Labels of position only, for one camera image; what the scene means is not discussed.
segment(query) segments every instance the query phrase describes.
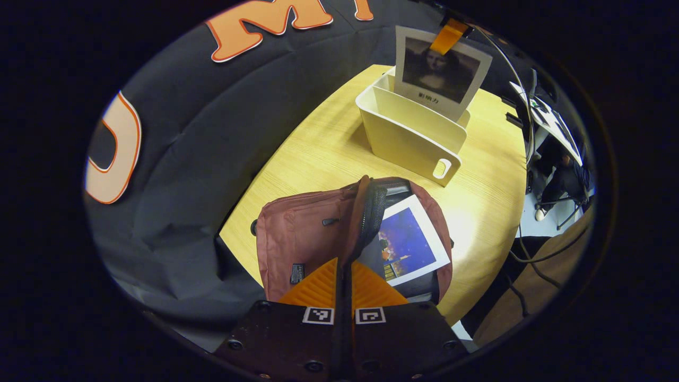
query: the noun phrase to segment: orange clip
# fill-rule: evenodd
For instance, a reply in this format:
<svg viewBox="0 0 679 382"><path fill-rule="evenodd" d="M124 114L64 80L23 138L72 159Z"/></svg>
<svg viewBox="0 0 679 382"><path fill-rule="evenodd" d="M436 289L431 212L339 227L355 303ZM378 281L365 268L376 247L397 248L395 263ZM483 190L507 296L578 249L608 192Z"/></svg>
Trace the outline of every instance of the orange clip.
<svg viewBox="0 0 679 382"><path fill-rule="evenodd" d="M429 48L440 53L442 56L445 56L445 54L448 53L448 50L458 42L468 28L469 27L466 24L452 18L449 19L448 23L441 29L441 32L439 32L439 35L436 36L436 39L431 43Z"/></svg>

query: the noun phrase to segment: orange letter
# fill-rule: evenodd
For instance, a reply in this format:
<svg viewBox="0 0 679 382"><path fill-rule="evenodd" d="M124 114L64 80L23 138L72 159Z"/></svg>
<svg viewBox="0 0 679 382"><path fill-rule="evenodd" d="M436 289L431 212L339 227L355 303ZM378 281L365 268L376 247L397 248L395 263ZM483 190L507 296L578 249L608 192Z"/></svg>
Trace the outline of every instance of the orange letter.
<svg viewBox="0 0 679 382"><path fill-rule="evenodd" d="M102 117L115 138L115 154L108 169L100 169L88 159L85 190L94 200L111 204L125 192L141 144L139 116L121 92L113 99Z"/></svg>
<svg viewBox="0 0 679 382"><path fill-rule="evenodd" d="M357 20L360 21L370 21L373 19L373 12L370 12L370 6L368 5L368 0L354 0L356 5L356 16Z"/></svg>
<svg viewBox="0 0 679 382"><path fill-rule="evenodd" d="M333 17L325 12L320 0L248 1L206 22L217 40L212 60L217 63L228 61L261 43L261 33L249 33L244 21L282 35L288 26L290 8L295 12L295 29L315 28L333 22Z"/></svg>

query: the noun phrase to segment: zipper pull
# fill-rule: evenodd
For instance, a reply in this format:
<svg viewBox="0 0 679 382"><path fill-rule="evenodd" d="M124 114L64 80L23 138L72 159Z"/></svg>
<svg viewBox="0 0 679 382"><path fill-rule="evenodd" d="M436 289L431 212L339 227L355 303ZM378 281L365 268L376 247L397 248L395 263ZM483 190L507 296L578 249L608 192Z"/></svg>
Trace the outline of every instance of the zipper pull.
<svg viewBox="0 0 679 382"><path fill-rule="evenodd" d="M340 220L339 218L323 219L323 226L329 226L330 224L334 224L335 222L338 222L339 220Z"/></svg>

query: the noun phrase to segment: chair leg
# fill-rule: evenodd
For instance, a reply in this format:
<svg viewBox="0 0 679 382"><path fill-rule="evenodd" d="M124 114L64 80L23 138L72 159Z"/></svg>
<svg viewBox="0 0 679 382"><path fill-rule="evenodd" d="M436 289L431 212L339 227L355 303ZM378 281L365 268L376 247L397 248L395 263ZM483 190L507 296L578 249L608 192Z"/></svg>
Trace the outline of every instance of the chair leg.
<svg viewBox="0 0 679 382"><path fill-rule="evenodd" d="M568 218L567 218L566 220L564 220L563 223L561 223L561 224L559 224L558 226L556 226L556 230L557 230L557 231L561 230L561 227L563 227L564 224L568 223L568 222L573 218L573 216L575 216L575 213L576 213L579 209L580 209L580 205L578 205L578 208L576 208L576 209L573 211L573 213L571 213L570 216L568 216Z"/></svg>

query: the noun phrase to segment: mona lisa picture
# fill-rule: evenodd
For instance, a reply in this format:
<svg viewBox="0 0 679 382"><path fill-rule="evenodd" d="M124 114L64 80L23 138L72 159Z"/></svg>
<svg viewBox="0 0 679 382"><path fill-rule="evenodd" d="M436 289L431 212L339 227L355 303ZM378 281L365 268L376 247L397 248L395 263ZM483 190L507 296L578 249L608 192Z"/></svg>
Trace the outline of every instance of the mona lisa picture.
<svg viewBox="0 0 679 382"><path fill-rule="evenodd" d="M394 91L457 121L479 90L492 57L461 41L445 55L429 49L433 33L396 27Z"/></svg>

